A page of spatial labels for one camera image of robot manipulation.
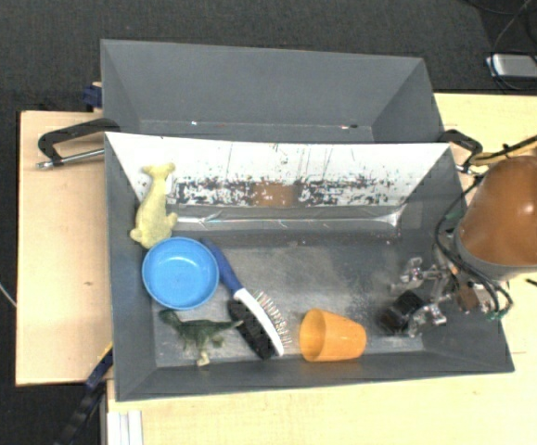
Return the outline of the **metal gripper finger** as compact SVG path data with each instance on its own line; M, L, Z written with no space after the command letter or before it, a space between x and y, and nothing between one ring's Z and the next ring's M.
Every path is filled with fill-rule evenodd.
M446 326L447 317L437 302L427 303L409 315L406 334L417 337L428 330Z
M423 259L413 257L405 264L397 282L390 285L392 295L401 295L408 290L420 288L426 281L438 278L438 266L433 263L427 269L422 267Z

